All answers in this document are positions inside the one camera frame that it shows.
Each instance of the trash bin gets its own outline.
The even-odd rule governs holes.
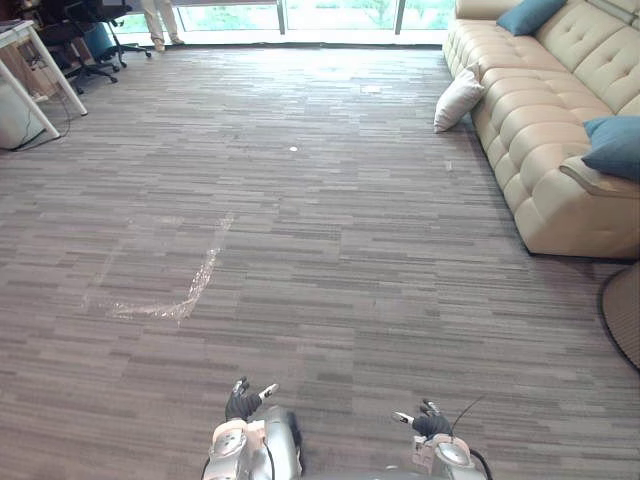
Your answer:
[[[11,85],[0,79],[0,148],[18,148],[43,130]]]

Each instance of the white desk leg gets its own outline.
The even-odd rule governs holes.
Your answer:
[[[87,109],[84,108],[84,105],[82,105],[82,102],[76,95],[76,92],[73,91],[73,88],[71,88],[71,85],[69,85],[67,79],[64,78],[64,75],[58,68],[58,65],[51,57],[49,50],[47,50],[47,47],[44,46],[44,43],[42,43],[42,40],[40,40],[40,37],[33,29],[33,27],[29,27],[29,37],[31,38],[31,42],[33,43],[33,45],[38,49],[38,52],[40,52],[40,55],[55,75],[56,80],[67,94],[67,97],[69,97],[69,99],[76,106],[81,115],[86,115]]]
[[[0,75],[2,75],[2,77],[4,77],[4,79],[7,81],[7,83],[13,87],[13,89],[18,94],[18,96],[27,105],[27,107],[29,107],[29,110],[31,110],[31,112],[36,116],[36,118],[40,120],[40,123],[47,130],[47,132],[53,135],[53,138],[58,138],[60,136],[60,133],[58,132],[58,130],[56,130],[56,127],[54,127],[53,124],[47,118],[47,116],[44,113],[42,113],[42,110],[40,110],[40,107],[38,107],[36,102],[33,101],[31,96],[27,93],[27,91],[16,79],[16,77],[14,77],[11,74],[11,72],[9,71],[9,69],[7,68],[7,66],[4,64],[2,60],[0,60]]]

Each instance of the blue throw pillow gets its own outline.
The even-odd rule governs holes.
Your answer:
[[[640,115],[594,118],[584,128],[591,139],[586,165],[640,183]]]
[[[513,35],[531,35],[560,10],[567,0],[524,0],[503,13],[498,25]]]

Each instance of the shoe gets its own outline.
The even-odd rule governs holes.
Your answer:
[[[156,38],[153,41],[153,46],[156,49],[156,52],[164,52],[164,42],[159,38]]]

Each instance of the greenery outside window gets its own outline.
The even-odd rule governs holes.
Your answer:
[[[278,15],[273,5],[230,5],[226,7],[180,7],[185,31],[277,30]]]
[[[403,29],[446,30],[453,18],[455,0],[407,0]]]
[[[396,0],[287,0],[288,28],[392,29]]]

